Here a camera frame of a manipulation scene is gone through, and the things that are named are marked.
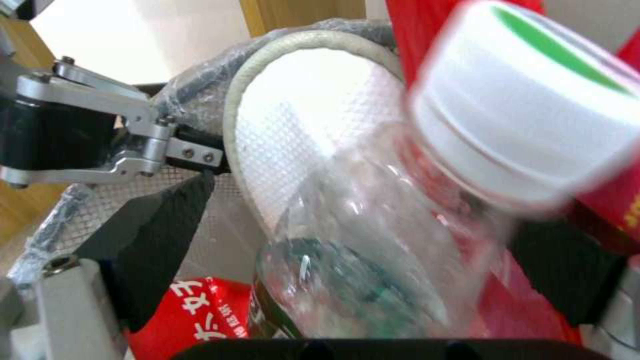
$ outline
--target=wooden surface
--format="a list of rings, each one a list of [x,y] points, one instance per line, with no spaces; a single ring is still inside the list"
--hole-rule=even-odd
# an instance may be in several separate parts
[[[13,59],[26,67],[51,68],[54,56],[28,22],[0,16],[0,26],[9,34],[16,54]],[[0,245],[47,214],[65,185],[36,184],[14,190],[0,181]]]
[[[240,5],[252,37],[332,17],[366,17],[364,0],[240,0]]]

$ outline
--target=bolt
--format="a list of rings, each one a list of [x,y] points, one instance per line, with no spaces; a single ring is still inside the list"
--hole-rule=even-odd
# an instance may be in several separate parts
[[[160,126],[167,126],[169,124],[173,124],[174,122],[175,122],[175,117],[171,115],[167,115],[165,117],[161,117],[160,119],[156,120],[156,123]]]
[[[182,151],[182,156],[184,156],[187,159],[191,159],[193,157],[193,154],[194,154],[193,149],[184,149]]]
[[[63,63],[67,63],[69,65],[73,65],[76,63],[76,59],[73,59],[71,56],[63,56],[61,60]]]
[[[60,274],[61,272],[75,268],[78,265],[80,265],[80,262],[74,254],[58,256],[49,260],[49,262],[42,268],[42,276],[49,277]]]
[[[204,162],[210,163],[210,162],[213,161],[213,154],[208,152],[208,153],[204,154],[204,156],[202,156],[202,159],[204,160]]]
[[[8,183],[9,187],[16,190],[26,189],[29,185],[27,184],[19,184],[19,183]]]

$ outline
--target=white wall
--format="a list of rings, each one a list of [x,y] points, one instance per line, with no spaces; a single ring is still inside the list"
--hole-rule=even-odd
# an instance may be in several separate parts
[[[547,15],[616,52],[640,26],[640,0],[546,0]]]
[[[56,57],[126,83],[167,81],[249,39],[236,0],[55,0],[31,23]]]
[[[367,11],[367,19],[389,19],[385,0],[365,0],[364,5]]]

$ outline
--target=clear plastic bottle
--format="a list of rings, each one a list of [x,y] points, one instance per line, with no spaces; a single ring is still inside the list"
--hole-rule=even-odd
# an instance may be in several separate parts
[[[637,153],[627,73],[538,14],[459,6],[411,121],[336,154],[292,199],[258,259],[262,293],[302,336],[466,336],[515,214],[557,211]]]
[[[412,133],[382,126],[315,171],[260,253],[258,281],[302,336],[465,335],[513,221]]]

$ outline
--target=red bag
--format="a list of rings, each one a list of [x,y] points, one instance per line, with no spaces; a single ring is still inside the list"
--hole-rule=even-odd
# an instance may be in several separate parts
[[[246,338],[251,286],[206,277],[173,283],[140,331],[127,334],[137,360],[170,359],[197,343]]]

